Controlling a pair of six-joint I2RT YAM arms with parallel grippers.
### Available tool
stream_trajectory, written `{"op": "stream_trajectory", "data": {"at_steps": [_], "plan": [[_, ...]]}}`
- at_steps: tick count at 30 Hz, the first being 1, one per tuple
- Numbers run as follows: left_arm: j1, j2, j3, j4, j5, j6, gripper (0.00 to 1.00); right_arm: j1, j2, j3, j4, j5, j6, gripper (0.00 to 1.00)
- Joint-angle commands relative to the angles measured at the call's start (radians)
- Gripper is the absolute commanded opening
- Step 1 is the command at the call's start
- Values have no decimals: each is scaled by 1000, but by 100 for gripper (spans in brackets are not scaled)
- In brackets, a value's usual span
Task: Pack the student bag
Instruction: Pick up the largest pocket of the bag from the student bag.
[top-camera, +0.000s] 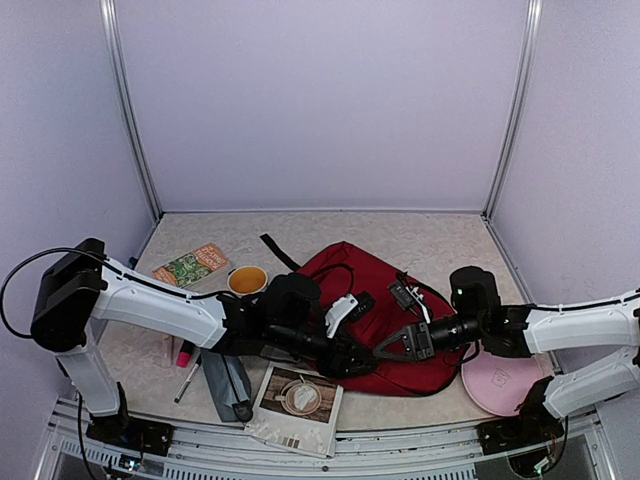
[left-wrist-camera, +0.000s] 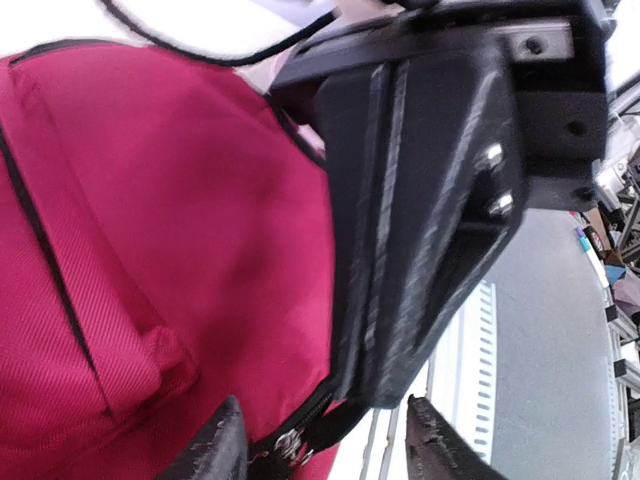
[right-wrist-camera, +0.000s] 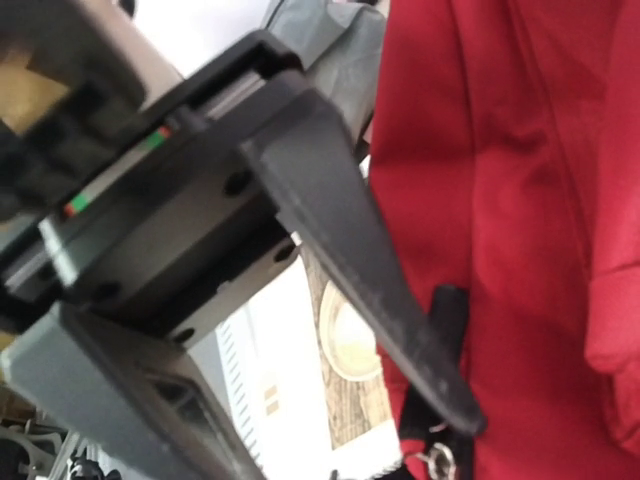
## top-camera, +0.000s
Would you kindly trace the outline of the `coffee cover notebook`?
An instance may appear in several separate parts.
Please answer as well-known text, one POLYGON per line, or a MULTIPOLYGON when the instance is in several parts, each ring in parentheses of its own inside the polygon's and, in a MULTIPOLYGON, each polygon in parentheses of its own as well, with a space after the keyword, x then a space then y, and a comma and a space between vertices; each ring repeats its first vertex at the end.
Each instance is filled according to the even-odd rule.
POLYGON ((343 388, 317 373, 271 362, 245 432, 268 446, 331 458, 342 398, 343 388))

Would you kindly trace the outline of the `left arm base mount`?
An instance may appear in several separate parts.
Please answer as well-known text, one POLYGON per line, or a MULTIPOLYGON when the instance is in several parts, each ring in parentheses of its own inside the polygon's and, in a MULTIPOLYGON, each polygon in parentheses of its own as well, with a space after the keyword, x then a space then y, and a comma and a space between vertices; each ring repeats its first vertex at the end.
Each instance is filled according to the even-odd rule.
POLYGON ((166 457, 173 439, 174 427, 166 422, 142 419, 129 414, 126 394, 120 382, 119 408, 115 414, 96 416, 89 414, 87 437, 108 445, 166 457))

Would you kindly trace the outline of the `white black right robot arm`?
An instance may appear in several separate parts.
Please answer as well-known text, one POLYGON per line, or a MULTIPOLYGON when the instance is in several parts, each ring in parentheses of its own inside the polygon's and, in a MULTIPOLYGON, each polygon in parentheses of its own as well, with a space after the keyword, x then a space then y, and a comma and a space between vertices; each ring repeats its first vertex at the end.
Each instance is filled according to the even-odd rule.
POLYGON ((547 376, 529 390, 511 433, 535 442, 551 423, 575 410, 639 386, 639 293, 571 305, 504 305, 494 275, 466 266, 450 277, 453 315, 433 320, 416 288, 404 278, 390 291, 404 308, 417 305, 421 320, 387 337, 373 350, 377 359, 418 363, 439 351, 479 342, 503 358, 529 358, 555 350, 613 346, 615 352, 576 371, 547 376))

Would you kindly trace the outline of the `red student backpack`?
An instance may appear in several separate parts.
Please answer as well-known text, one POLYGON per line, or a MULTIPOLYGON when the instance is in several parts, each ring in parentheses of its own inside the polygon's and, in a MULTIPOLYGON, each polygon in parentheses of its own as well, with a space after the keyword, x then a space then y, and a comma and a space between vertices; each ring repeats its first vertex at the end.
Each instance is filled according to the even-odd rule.
MULTIPOLYGON (((267 234, 260 239, 290 270, 312 278, 322 291, 320 305, 330 306, 347 292, 371 294, 373 308, 354 322, 345 321, 341 330, 363 347, 372 350, 418 318, 398 304, 389 287, 400 270, 375 255, 346 241, 331 244, 299 265, 267 234)), ((459 372, 465 349, 447 347, 430 359, 405 362, 381 359, 371 373, 332 379, 347 391, 398 397, 427 397, 446 389, 459 372)))

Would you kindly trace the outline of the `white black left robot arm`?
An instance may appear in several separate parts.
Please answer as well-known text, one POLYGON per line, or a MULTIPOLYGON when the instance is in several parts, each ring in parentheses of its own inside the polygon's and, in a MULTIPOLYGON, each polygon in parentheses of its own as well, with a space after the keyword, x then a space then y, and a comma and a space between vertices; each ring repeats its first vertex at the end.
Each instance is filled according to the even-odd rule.
POLYGON ((140 424, 88 335, 91 320, 131 324, 223 355, 257 356, 272 346, 309 360, 332 379, 377 367, 368 348, 339 330, 360 299, 348 294, 323 309, 321 288, 308 276, 278 275, 265 290, 243 297, 198 294, 137 275, 94 238, 58 252, 61 259, 41 277, 30 333, 57 357, 89 413, 118 444, 133 443, 140 424))

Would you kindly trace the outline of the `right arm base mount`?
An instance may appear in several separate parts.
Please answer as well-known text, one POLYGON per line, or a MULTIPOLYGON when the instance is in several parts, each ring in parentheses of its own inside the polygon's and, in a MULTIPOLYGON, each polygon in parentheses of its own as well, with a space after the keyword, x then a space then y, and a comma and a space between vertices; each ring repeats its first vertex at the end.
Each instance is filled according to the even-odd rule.
POLYGON ((525 400, 518 414, 480 423, 478 439, 484 455, 493 455, 562 438, 565 421, 554 417, 542 400, 525 400))

